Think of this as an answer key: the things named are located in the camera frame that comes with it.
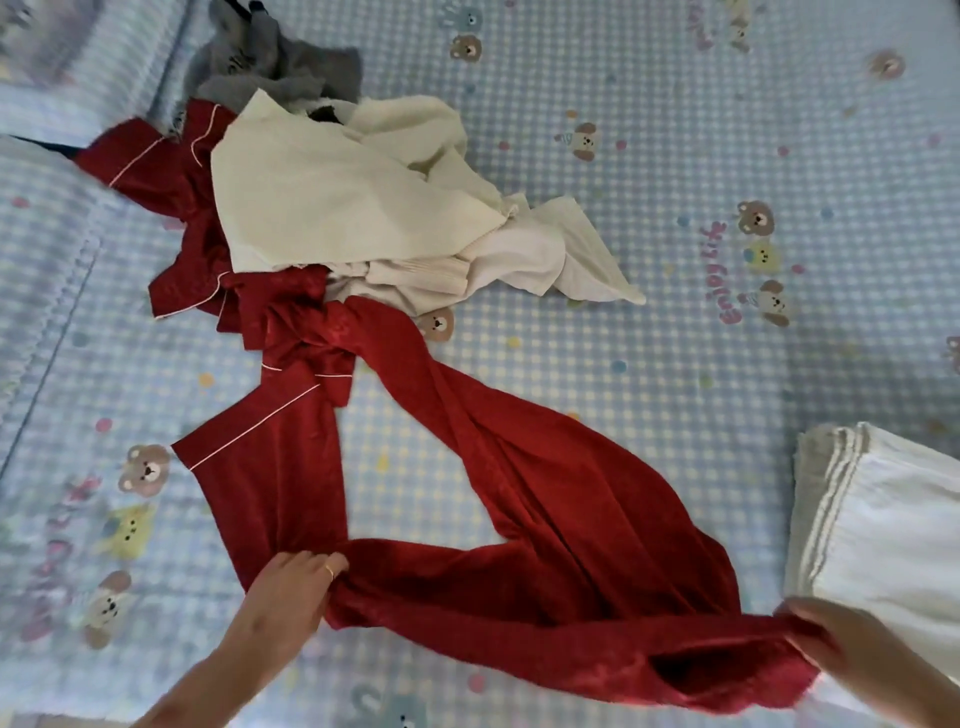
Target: checkered pattern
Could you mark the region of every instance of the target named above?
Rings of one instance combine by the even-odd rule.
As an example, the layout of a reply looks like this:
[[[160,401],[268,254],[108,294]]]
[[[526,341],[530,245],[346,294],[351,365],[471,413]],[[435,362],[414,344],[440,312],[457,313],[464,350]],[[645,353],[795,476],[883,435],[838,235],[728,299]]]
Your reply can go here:
[[[728,43],[725,5],[712,0],[475,0],[483,13],[473,30],[483,41],[476,64],[449,57],[456,32],[438,22],[445,4],[275,0],[269,9],[290,35],[361,47],[371,96],[429,93],[460,109],[470,162],[504,192],[580,200],[648,305],[571,306],[494,285],[457,307],[453,338],[435,354],[574,413],[657,467],[729,550],[745,608],[773,609],[799,431],[869,420],[960,455],[960,378],[946,344],[960,335],[952,293],[960,279],[960,167],[950,136],[960,129],[955,3],[757,0],[752,50],[742,54]],[[703,8],[702,20],[691,22],[692,6]],[[182,65],[205,22],[195,9],[158,119],[179,98]],[[697,23],[712,47],[698,50],[698,31],[688,29]],[[885,48],[905,58],[901,78],[869,73],[869,57]],[[584,122],[599,130],[592,162],[564,145]],[[741,200],[774,211],[776,272],[746,265],[743,250],[756,238],[737,230]],[[145,287],[173,259],[180,233],[134,206],[109,205],[89,276],[77,273],[92,259],[81,251],[64,298],[77,295],[55,306],[37,349],[46,358],[28,366],[13,403],[32,409],[0,480],[10,539],[0,553],[20,554],[2,564],[0,704],[129,720],[215,644],[240,591],[200,489],[180,464],[155,499],[145,554],[119,564],[94,553],[107,511],[139,502],[116,489],[120,466],[130,446],[171,443],[240,399],[259,364],[201,313],[150,319]],[[4,211],[5,222],[14,212],[22,210]],[[714,227],[716,258],[704,258]],[[718,319],[710,263],[723,266],[731,301],[743,294],[740,323]],[[768,279],[783,285],[787,328],[751,303]],[[97,431],[107,419],[108,431]],[[497,539],[460,462],[369,370],[358,370],[339,422],[353,535],[458,547]],[[64,573],[74,604],[52,638],[25,644],[17,630],[31,569],[43,558],[45,515],[65,483],[88,475],[104,484],[71,532],[76,552]],[[121,567],[136,602],[113,643],[93,652],[75,626],[77,611]],[[324,633],[240,721],[335,725],[354,717],[350,691],[363,684],[415,694],[440,728],[796,719],[601,705],[367,630]],[[807,718],[815,725],[821,714]],[[372,725],[393,724],[379,720]]]
[[[105,0],[86,45],[58,85],[0,83],[0,133],[85,147],[110,127],[145,114],[192,2]]]

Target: gray cloth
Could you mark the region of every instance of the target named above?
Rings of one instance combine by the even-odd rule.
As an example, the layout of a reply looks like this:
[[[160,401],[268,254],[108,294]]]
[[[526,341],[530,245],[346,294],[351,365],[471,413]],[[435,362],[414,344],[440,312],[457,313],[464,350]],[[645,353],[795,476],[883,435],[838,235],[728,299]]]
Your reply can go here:
[[[260,2],[250,19],[236,0],[210,0],[214,36],[190,62],[183,102],[198,98],[240,113],[262,88],[281,106],[321,97],[356,102],[363,63],[355,48],[326,49],[291,40]]]

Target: red pajama shirt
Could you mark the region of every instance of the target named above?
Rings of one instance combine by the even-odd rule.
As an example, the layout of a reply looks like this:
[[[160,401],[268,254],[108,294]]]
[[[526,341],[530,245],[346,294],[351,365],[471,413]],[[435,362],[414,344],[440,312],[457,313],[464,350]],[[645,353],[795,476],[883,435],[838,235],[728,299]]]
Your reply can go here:
[[[227,114],[191,102],[184,141],[146,152],[154,140],[143,122],[127,122],[78,163],[187,223],[177,262],[151,287],[155,313],[199,304],[264,350],[261,385],[174,445],[244,588],[279,551],[338,550],[350,571],[332,592],[334,627],[387,627],[600,700],[712,713],[793,706],[816,671],[784,637],[808,625],[741,614],[726,552],[649,466],[565,415],[435,361],[389,306],[324,305],[321,267],[230,271],[209,180]],[[154,159],[159,150],[176,161]],[[357,355],[460,455],[505,544],[462,551],[349,537],[333,408],[346,403]]]

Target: white towel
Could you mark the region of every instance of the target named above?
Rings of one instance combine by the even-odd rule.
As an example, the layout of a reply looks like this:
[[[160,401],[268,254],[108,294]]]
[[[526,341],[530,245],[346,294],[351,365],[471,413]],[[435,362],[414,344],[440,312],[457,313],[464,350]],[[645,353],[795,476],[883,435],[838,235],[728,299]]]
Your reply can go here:
[[[787,594],[866,609],[960,680],[960,462],[866,423],[822,425],[801,436],[795,478]],[[865,711],[829,681],[814,693]]]

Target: human hand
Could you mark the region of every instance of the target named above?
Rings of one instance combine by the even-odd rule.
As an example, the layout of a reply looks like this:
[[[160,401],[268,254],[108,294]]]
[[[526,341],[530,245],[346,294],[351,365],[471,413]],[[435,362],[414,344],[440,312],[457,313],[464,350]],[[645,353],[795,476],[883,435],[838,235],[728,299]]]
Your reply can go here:
[[[279,553],[259,573],[216,654],[242,660],[266,687],[320,627],[328,590],[349,568],[343,554]]]
[[[954,725],[960,692],[879,619],[860,609],[813,597],[788,598],[790,613],[823,627],[833,644],[795,635],[790,642],[808,661],[883,716],[917,728]]]

